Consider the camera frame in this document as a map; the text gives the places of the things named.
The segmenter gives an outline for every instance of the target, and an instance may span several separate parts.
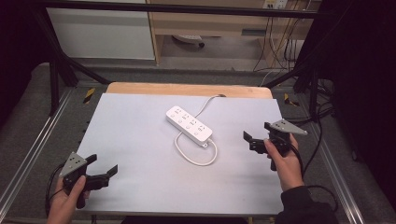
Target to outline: aluminum rail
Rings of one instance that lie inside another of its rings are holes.
[[[35,0],[32,3],[41,7],[90,9],[90,10],[170,12],[170,13],[279,17],[279,18],[299,18],[299,19],[327,19],[327,20],[336,19],[335,13],[316,12],[309,10],[283,10],[283,9],[246,8],[246,7],[204,7],[204,6],[186,6],[186,5],[86,2],[86,1],[64,1],[64,0],[59,0],[59,1]]]
[[[21,163],[20,168],[18,169],[17,173],[14,175],[6,191],[0,198],[0,223],[2,223],[3,219],[6,217],[8,209],[11,207],[12,203],[14,202],[15,198],[17,197],[18,192],[20,191],[25,179],[29,175],[30,171],[32,170],[33,166],[35,165],[35,161],[37,160],[38,156],[40,155],[41,150],[43,149],[44,145],[47,143],[52,130],[54,129],[56,123],[58,122],[59,118],[61,117],[64,109],[66,108],[67,103],[69,102],[69,98],[73,93],[73,88],[68,88],[64,92],[64,95],[60,101],[60,107],[55,112],[55,114],[48,118],[46,124],[44,125],[43,129],[41,130],[40,134],[38,135],[37,139],[33,143],[32,147],[30,148],[29,152],[27,153],[25,159]]]

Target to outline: hand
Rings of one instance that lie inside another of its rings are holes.
[[[290,141],[298,149],[298,143],[292,134],[290,135]],[[264,144],[267,148],[269,158],[275,162],[282,190],[286,191],[303,186],[304,182],[301,175],[300,163],[294,152],[290,150],[286,157],[283,158],[270,140],[264,139]]]
[[[47,220],[48,224],[68,224],[72,221],[72,216],[76,210],[78,195],[84,189],[85,182],[86,177],[85,175],[82,175],[70,191],[70,194],[67,196],[67,194],[62,190],[64,187],[64,179],[58,179],[55,192],[58,192],[58,190],[60,190],[60,192],[53,196],[52,206]]]

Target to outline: wire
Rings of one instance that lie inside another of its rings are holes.
[[[270,22],[270,18],[268,17],[267,25],[265,26],[264,43],[263,43],[263,45],[262,45],[262,55],[264,55],[264,50],[265,50],[265,39],[266,39],[266,37],[267,37],[267,29],[268,29],[268,23],[269,23],[269,22]],[[262,55],[260,55],[260,59],[257,61],[256,65],[254,66],[253,72],[258,72],[258,71],[256,71],[256,67],[257,67],[257,65],[259,65],[259,62],[262,60]]]
[[[321,109],[323,106],[325,106],[326,104],[323,104],[323,105],[321,105],[321,106],[318,108],[318,114],[320,114],[320,109]],[[314,149],[314,152],[313,152],[312,155],[311,155],[311,158],[309,158],[308,163],[306,164],[306,166],[305,166],[305,168],[304,168],[304,174],[305,174],[306,170],[308,169],[309,165],[311,164],[312,160],[313,160],[313,159],[315,158],[315,156],[317,155],[318,150],[319,150],[319,146],[320,146],[320,143],[321,143],[321,140],[322,140],[323,129],[322,129],[322,125],[321,125],[321,122],[320,122],[320,118],[318,118],[318,126],[319,126],[319,138],[318,138],[318,143],[317,143],[317,146],[316,146],[315,149]]]
[[[270,49],[271,49],[271,51],[273,52],[274,58],[276,59],[277,63],[280,65],[280,67],[283,68],[283,69],[286,69],[286,67],[284,67],[283,64],[280,63],[280,60],[277,58],[277,52],[279,51],[279,49],[280,49],[281,47],[279,47],[279,48],[276,50],[276,52],[275,52],[275,50],[274,50],[275,44],[274,44],[274,40],[273,40],[273,38],[272,38],[272,28],[273,28],[273,25],[274,25],[274,18],[272,17],[272,18],[271,18],[271,26],[270,26]]]
[[[289,52],[289,58],[290,58],[290,60],[288,60],[288,66],[289,66],[289,71],[290,71],[290,61],[291,61],[291,53],[293,52],[293,40],[291,40],[291,48],[290,48],[290,52]]]
[[[309,0],[308,4],[306,5],[304,10],[308,10],[309,6],[311,5],[312,0]]]
[[[96,223],[97,223],[97,216],[91,215],[91,224],[96,224]]]
[[[212,160],[210,160],[210,161],[208,161],[208,162],[205,162],[205,163],[200,163],[200,162],[193,161],[192,159],[190,159],[186,154],[184,154],[184,152],[183,152],[183,151],[180,149],[180,147],[178,146],[178,144],[177,144],[177,139],[178,139],[182,134],[183,134],[183,133],[180,132],[180,133],[177,135],[177,137],[175,138],[175,146],[176,146],[177,150],[181,153],[181,155],[184,157],[184,159],[186,159],[187,161],[191,162],[192,164],[198,165],[198,166],[207,166],[207,165],[212,164],[213,161],[215,161],[216,157],[218,156],[218,148],[217,148],[216,144],[215,144],[210,138],[207,140],[207,142],[211,143],[211,144],[214,146],[214,148],[215,148],[215,155],[213,156]]]
[[[197,113],[197,115],[195,115],[194,117],[197,118],[197,117],[204,111],[204,109],[206,108],[207,104],[208,104],[212,99],[214,99],[214,98],[216,98],[216,97],[225,97],[225,95],[219,94],[219,95],[211,96],[209,99],[207,99],[207,101],[206,101],[206,102],[204,103],[204,105],[201,107],[201,109],[199,110],[199,112]],[[212,158],[210,161],[205,162],[205,163],[200,163],[200,162],[193,161],[192,159],[190,159],[186,154],[184,154],[183,150],[181,150],[181,148],[178,146],[177,140],[178,140],[178,138],[179,138],[182,134],[183,134],[183,132],[180,132],[180,133],[176,136],[174,143],[175,143],[175,146],[176,146],[177,150],[178,150],[178,151],[180,152],[180,154],[184,157],[184,159],[186,159],[187,161],[191,162],[192,164],[198,165],[198,166],[207,166],[207,165],[212,164],[212,163],[215,161],[216,157],[218,156],[218,151],[219,151],[219,150],[218,150],[218,147],[216,146],[215,142],[214,142],[212,139],[210,139],[210,138],[207,139],[207,142],[210,143],[210,144],[212,144],[213,147],[215,148],[215,155],[213,156],[213,158]]]
[[[330,195],[332,195],[332,199],[334,200],[334,209],[332,211],[335,213],[338,210],[337,197],[335,197],[334,193],[330,189],[328,189],[326,187],[323,187],[321,185],[309,185],[309,186],[306,186],[306,187],[308,189],[324,189],[324,190],[326,190],[328,193],[330,193]]]
[[[275,72],[275,69],[271,70],[270,72],[267,73],[267,75],[265,75],[265,77],[262,79],[262,84],[260,84],[259,87],[262,87],[262,85],[264,84],[265,79],[268,77],[268,75],[270,75],[271,73]],[[277,75],[279,75],[281,72],[283,71],[283,68],[279,70],[279,72],[276,73],[275,77]]]
[[[53,178],[55,177],[56,173],[58,173],[58,171],[64,167],[65,163],[66,163],[66,161],[59,164],[58,167],[56,167],[56,169],[54,171],[52,171],[52,174],[50,175],[50,178],[49,178],[49,182],[47,183],[46,200],[45,200],[45,205],[44,205],[44,207],[46,209],[47,216],[50,214],[50,200],[52,199],[52,197],[55,194],[60,192],[60,190],[58,190],[58,192],[56,192],[56,193],[52,194],[52,196],[50,196],[50,189],[52,186]]]
[[[294,57],[293,57],[293,60],[296,62],[297,61],[297,40],[296,40],[296,42],[294,43]]]
[[[331,114],[334,111],[333,107],[329,107],[326,108],[324,110],[322,110],[320,112],[320,114],[318,114],[318,119],[322,119],[326,116],[328,116],[329,114]],[[285,118],[287,121],[289,121],[290,123],[296,125],[296,126],[302,126],[306,123],[309,123],[311,121],[314,121],[315,119],[312,117],[301,117],[301,118]]]
[[[292,37],[292,35],[293,35],[294,28],[296,28],[297,23],[298,23],[300,20],[301,20],[301,19],[298,19],[298,20],[296,20],[296,21],[294,22],[293,26],[291,27],[289,36],[288,36],[288,41],[286,42],[286,47],[285,47],[285,50],[284,50],[284,52],[283,52],[283,57],[284,57],[285,60],[287,60],[287,61],[291,61],[291,51],[290,51],[290,56],[289,56],[289,58],[286,57],[287,48],[289,47],[289,42],[290,42],[291,37]]]
[[[317,53],[317,51],[322,51],[323,49],[322,48],[324,48],[323,47],[323,43],[325,42],[325,41],[327,41],[327,39],[328,38],[330,38],[330,35],[332,35],[333,33],[334,33],[334,31],[335,31],[335,29],[337,28],[337,26],[340,24],[340,22],[341,22],[341,20],[345,17],[345,15],[347,14],[347,12],[350,10],[350,8],[352,7],[352,5],[353,5],[353,2],[354,1],[356,1],[356,0],[349,0],[349,5],[346,7],[346,9],[345,9],[345,11],[342,13],[342,15],[339,17],[339,20],[335,23],[335,25],[330,29],[330,31],[328,32],[328,33],[326,33],[326,35],[325,36],[323,36],[323,38],[321,38],[320,40],[319,40],[319,42],[310,50],[311,52],[308,54],[308,55],[306,55],[303,59],[301,59],[301,61],[299,62],[299,64],[303,64],[303,63],[306,63],[306,61],[310,58],[310,57],[312,57],[312,55],[315,55],[315,54],[317,54],[318,55],[318,53]],[[317,59],[318,59],[318,57],[316,57],[316,58],[311,58],[311,64],[315,64],[316,62],[317,62]]]
[[[300,152],[294,145],[292,145],[292,144],[289,144],[289,145],[290,145],[290,149],[294,152],[294,154],[297,157],[298,162],[300,163],[301,177],[304,178],[304,165],[303,165],[303,160],[301,159]]]
[[[297,1],[295,2],[295,4],[294,4],[292,10],[295,10],[295,9],[297,8],[299,1],[300,1],[300,0],[297,0]],[[288,20],[288,23],[286,24],[286,27],[289,27],[290,22],[291,22],[291,19]],[[293,27],[292,27],[292,29],[291,29],[291,31],[290,31],[290,34],[292,34],[292,32],[293,32],[294,27],[295,27],[295,24],[296,24],[296,23],[294,23],[294,25],[293,25]],[[287,30],[288,30],[288,29],[285,29],[285,31],[283,32],[283,35],[282,35],[282,37],[280,38],[280,40],[283,40],[283,39],[284,39]],[[285,45],[285,42],[283,42],[283,43],[277,48],[277,50],[276,50],[276,57],[277,57],[277,53],[283,48],[284,45]]]

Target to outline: white power strip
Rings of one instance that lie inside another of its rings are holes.
[[[186,134],[192,141],[202,147],[207,146],[207,141],[213,131],[179,106],[175,105],[166,112],[166,120]]]

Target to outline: white tabletop surface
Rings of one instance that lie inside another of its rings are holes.
[[[265,121],[281,119],[276,100],[215,98],[198,119],[213,130],[219,155],[209,166],[196,166],[174,146],[178,130],[165,112],[178,105],[195,115],[208,97],[105,93],[78,149],[97,154],[88,175],[119,172],[109,187],[93,191],[82,211],[119,215],[272,215],[282,209],[281,188],[270,160],[248,149],[243,131],[268,137]],[[205,162],[213,147],[197,146],[188,137],[179,146]]]

